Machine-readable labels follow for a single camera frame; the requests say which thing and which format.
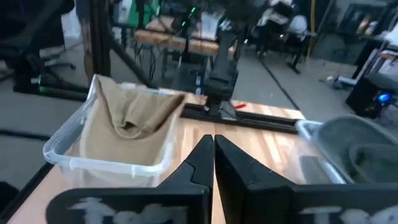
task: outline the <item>wooden tabletop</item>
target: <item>wooden tabletop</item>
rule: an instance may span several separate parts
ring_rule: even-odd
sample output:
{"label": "wooden tabletop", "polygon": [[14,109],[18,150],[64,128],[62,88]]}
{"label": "wooden tabletop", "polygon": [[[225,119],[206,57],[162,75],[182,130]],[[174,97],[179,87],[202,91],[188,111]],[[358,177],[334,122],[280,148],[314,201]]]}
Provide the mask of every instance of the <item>wooden tabletop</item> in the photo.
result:
{"label": "wooden tabletop", "polygon": [[[160,19],[170,30],[171,24],[174,20],[173,17],[160,16]],[[198,30],[201,30],[201,24],[198,23]],[[165,31],[163,25],[159,22],[159,19],[154,19],[146,25],[147,29]],[[193,37],[203,39],[202,33],[200,31],[195,31],[192,33]],[[152,32],[149,30],[137,30],[134,33],[134,38],[138,43],[147,43],[153,45],[163,45],[175,50],[183,50],[185,47],[185,39],[182,37],[177,37],[169,34],[161,34],[158,32]],[[216,55],[218,52],[218,44],[213,41],[207,40],[195,40],[191,39],[189,41],[189,52],[195,52],[198,54]],[[230,54],[233,54],[234,48],[229,49]]]}
{"label": "wooden tabletop", "polygon": [[[188,94],[188,102],[204,104],[205,97]],[[240,105],[244,102],[232,101],[232,103],[233,105]],[[246,107],[240,109],[241,111],[284,118],[304,118],[301,112],[295,110],[255,103],[245,104]],[[287,154],[290,153],[295,141],[298,139],[298,136],[292,134],[181,118],[179,122],[179,141],[176,142],[172,165],[167,173],[162,176],[163,179],[180,165],[204,134],[224,135],[250,156],[256,158],[259,162],[281,175],[284,175],[283,169],[286,165]],[[70,187],[63,178],[59,166],[54,166],[8,223],[45,224],[45,209],[47,205],[56,195],[68,189],[70,189]],[[212,223],[224,224],[225,220],[216,178],[214,178],[213,190]]]}

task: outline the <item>tan cloth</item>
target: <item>tan cloth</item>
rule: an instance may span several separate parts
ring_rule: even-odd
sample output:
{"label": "tan cloth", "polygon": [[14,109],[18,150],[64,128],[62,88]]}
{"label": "tan cloth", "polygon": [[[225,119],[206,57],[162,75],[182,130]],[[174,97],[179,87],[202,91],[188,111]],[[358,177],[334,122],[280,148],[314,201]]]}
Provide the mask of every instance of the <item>tan cloth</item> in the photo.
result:
{"label": "tan cloth", "polygon": [[81,156],[151,166],[173,117],[179,117],[185,95],[123,90],[112,79],[95,80],[97,100],[81,135]]}

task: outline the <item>desk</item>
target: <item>desk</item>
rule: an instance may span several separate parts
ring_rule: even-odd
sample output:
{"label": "desk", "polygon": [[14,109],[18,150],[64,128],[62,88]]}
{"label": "desk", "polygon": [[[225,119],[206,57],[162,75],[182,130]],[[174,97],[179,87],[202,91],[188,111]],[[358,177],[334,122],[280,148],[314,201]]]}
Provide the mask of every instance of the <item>desk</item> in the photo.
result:
{"label": "desk", "polygon": [[[173,18],[169,16],[161,16],[162,22],[171,30]],[[201,24],[197,24],[199,30],[201,30]],[[165,29],[158,19],[154,19],[146,25],[146,29],[157,30],[164,32]],[[201,32],[195,31],[192,34],[193,37],[202,39]],[[149,30],[137,30],[134,33],[134,38],[137,42],[151,45],[161,45],[174,50],[184,50],[185,39],[182,37],[173,36],[170,34],[162,34]],[[233,54],[234,49],[229,49],[230,54]],[[218,44],[210,40],[190,40],[189,41],[189,52],[205,55],[216,55],[218,52]]]}
{"label": "desk", "polygon": [[[189,93],[187,98],[189,103],[203,104],[205,102],[204,96],[197,96]],[[243,102],[233,101],[232,103],[238,105]],[[295,110],[255,103],[246,103],[246,105],[245,108],[241,109],[242,111],[285,118],[303,118],[302,113]],[[250,156],[282,175],[282,170],[286,163],[286,155],[293,148],[296,139],[299,138],[292,134],[228,126],[225,124],[208,123],[185,118],[181,118],[178,131],[179,141],[177,141],[175,145],[172,165],[168,172],[162,176],[162,179],[165,179],[179,166],[204,134],[222,134],[226,136]],[[218,192],[216,178],[214,178],[214,180],[212,223],[223,224],[225,220],[221,206],[220,193]],[[67,181],[62,177],[59,166],[54,166],[26,201],[19,207],[8,224],[45,224],[45,209],[47,205],[56,195],[68,189],[70,188]]]}

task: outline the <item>blue light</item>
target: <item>blue light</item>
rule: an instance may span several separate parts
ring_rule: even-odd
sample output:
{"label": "blue light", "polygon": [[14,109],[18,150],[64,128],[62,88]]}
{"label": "blue light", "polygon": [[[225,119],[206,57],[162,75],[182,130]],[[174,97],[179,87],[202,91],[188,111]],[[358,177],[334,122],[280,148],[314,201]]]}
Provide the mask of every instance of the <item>blue light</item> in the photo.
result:
{"label": "blue light", "polygon": [[385,103],[391,99],[390,94],[382,93],[377,98],[381,103]]}

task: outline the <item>black cable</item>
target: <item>black cable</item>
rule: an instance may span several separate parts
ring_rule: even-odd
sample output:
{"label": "black cable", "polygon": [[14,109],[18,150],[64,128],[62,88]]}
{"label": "black cable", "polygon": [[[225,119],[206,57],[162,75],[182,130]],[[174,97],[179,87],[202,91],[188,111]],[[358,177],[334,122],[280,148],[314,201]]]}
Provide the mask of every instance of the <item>black cable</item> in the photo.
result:
{"label": "black cable", "polygon": [[299,110],[299,106],[297,106],[296,102],[293,100],[293,98],[286,92],[286,90],[282,87],[282,85],[279,83],[278,79],[276,79],[275,75],[273,72],[267,67],[267,65],[261,60],[260,57],[257,57],[258,60],[261,62],[262,66],[267,70],[271,78],[275,81],[276,85],[279,87],[279,89],[282,91],[282,93],[286,96],[286,98],[290,101],[290,103],[293,105],[294,109]]}

